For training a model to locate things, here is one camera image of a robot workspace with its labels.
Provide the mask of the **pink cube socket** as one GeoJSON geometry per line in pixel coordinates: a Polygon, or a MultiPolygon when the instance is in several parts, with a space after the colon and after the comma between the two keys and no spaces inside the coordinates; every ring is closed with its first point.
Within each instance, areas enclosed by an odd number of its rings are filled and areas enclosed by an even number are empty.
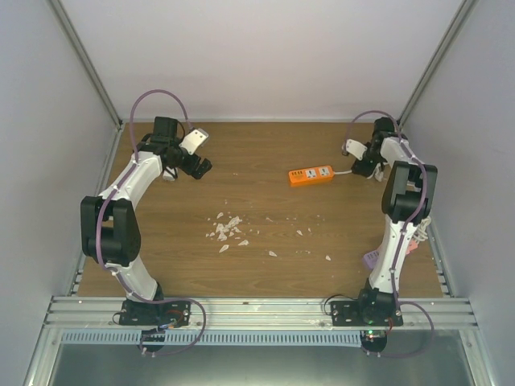
{"type": "Polygon", "coordinates": [[[411,240],[408,244],[406,255],[409,255],[411,252],[413,252],[415,249],[418,248],[418,242],[416,240],[411,240]]]}

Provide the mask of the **purple power strip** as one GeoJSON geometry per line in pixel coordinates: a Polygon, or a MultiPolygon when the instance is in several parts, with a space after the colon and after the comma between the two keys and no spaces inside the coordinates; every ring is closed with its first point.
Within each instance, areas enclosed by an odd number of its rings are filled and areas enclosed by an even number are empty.
{"type": "Polygon", "coordinates": [[[363,256],[362,261],[369,270],[373,270],[377,264],[378,258],[379,252],[377,250],[373,250],[366,253],[363,256]]]}

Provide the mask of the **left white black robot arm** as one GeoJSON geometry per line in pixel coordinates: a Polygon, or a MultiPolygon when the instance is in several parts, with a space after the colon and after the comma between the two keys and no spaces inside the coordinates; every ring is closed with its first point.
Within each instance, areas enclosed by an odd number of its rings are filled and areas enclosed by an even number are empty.
{"type": "Polygon", "coordinates": [[[142,237],[136,208],[163,173],[181,170],[201,179],[212,169],[212,163],[196,153],[209,134],[193,128],[180,138],[180,126],[174,118],[156,117],[151,133],[138,142],[131,140],[133,154],[122,173],[102,193],[86,196],[80,203],[83,254],[117,279],[127,300],[140,302],[138,316],[149,325],[165,318],[166,306],[160,285],[140,257],[142,237]]]}

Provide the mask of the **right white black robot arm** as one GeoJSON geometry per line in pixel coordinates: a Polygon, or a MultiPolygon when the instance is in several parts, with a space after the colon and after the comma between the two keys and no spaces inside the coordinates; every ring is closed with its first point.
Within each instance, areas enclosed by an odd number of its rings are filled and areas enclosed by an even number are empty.
{"type": "Polygon", "coordinates": [[[360,322],[379,325],[400,312],[398,288],[402,266],[418,226],[431,213],[438,168],[414,154],[397,121],[389,115],[375,120],[368,142],[362,144],[347,138],[342,152],[355,158],[351,167],[355,175],[378,177],[386,166],[390,167],[381,199],[385,233],[356,306],[360,322]]]}

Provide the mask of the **orange power strip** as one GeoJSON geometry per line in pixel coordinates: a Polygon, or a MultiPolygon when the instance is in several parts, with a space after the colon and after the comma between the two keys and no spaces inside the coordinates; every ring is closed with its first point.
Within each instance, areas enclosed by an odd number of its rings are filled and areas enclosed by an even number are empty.
{"type": "Polygon", "coordinates": [[[329,183],[335,176],[334,170],[329,166],[313,166],[288,172],[291,187],[303,187],[321,183],[329,183]]]}

